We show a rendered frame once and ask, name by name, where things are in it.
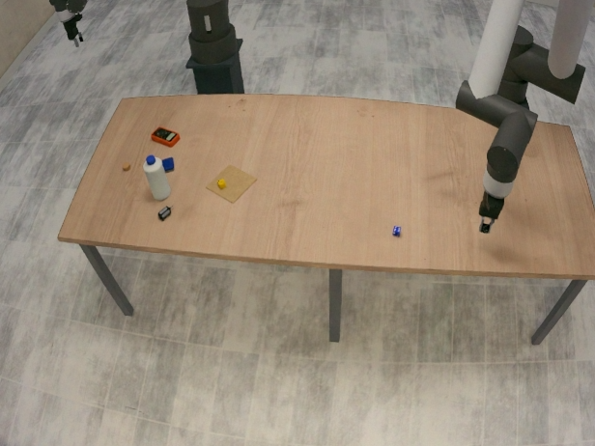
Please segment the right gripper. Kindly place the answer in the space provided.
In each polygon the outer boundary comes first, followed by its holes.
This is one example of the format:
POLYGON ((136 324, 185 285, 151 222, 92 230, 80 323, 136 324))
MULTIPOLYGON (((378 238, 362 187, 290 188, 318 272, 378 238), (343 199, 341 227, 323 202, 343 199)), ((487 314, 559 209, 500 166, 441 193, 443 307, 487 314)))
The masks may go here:
POLYGON ((67 36, 70 41, 74 41, 75 47, 79 47, 77 38, 75 38, 78 34, 79 40, 83 42, 83 38, 81 32, 78 32, 76 27, 76 22, 80 21, 83 17, 82 14, 72 14, 68 10, 64 10, 62 12, 56 12, 58 19, 60 22, 65 22, 64 27, 67 31, 67 36), (75 22, 75 23, 74 23, 75 22), (73 29, 74 28, 74 29, 73 29))

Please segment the tan mat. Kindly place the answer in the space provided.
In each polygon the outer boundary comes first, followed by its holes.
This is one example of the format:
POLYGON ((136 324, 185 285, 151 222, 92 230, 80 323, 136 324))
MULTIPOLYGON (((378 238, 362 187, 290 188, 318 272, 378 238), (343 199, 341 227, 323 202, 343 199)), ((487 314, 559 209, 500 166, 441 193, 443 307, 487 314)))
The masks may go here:
POLYGON ((229 164, 206 188, 234 204, 256 180, 255 177, 229 164), (222 179, 225 180, 226 187, 220 189, 217 181, 222 179))

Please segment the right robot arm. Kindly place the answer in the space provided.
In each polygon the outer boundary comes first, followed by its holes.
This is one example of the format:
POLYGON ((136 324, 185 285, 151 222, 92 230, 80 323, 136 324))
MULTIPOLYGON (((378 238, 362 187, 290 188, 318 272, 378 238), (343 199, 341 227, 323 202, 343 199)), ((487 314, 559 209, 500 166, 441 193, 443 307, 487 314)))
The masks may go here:
MULTIPOLYGON (((49 3, 56 12, 68 10, 72 14, 79 14, 87 1, 49 0, 49 3)), ((194 62, 213 65, 236 54, 236 30, 229 21, 228 2, 229 0, 186 0, 191 27, 188 41, 194 62)))

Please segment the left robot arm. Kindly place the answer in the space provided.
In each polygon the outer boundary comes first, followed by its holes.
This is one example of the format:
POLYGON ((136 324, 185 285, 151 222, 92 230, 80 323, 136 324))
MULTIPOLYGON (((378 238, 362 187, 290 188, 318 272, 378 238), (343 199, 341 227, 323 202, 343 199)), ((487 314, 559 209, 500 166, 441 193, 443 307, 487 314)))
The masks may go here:
POLYGON ((487 171, 502 183, 517 177, 538 119, 519 105, 528 82, 575 105, 586 69, 577 61, 595 2, 559 0, 549 51, 518 25, 524 1, 493 1, 469 80, 463 81, 455 104, 498 128, 487 152, 487 171))

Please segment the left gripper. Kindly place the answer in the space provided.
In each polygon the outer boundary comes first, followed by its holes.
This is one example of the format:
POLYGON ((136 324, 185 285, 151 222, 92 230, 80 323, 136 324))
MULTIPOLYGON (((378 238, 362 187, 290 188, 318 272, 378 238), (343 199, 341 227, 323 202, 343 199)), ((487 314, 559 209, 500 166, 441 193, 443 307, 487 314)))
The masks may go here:
POLYGON ((513 188, 515 180, 509 183, 502 183, 495 181, 488 173, 487 166, 483 178, 484 195, 483 200, 480 203, 479 215, 481 216, 481 223, 479 226, 479 232, 481 232, 485 217, 492 218, 489 224, 489 231, 495 224, 495 219, 498 219, 504 206, 504 198, 506 198, 513 188), (487 199, 486 199, 487 198, 487 199))

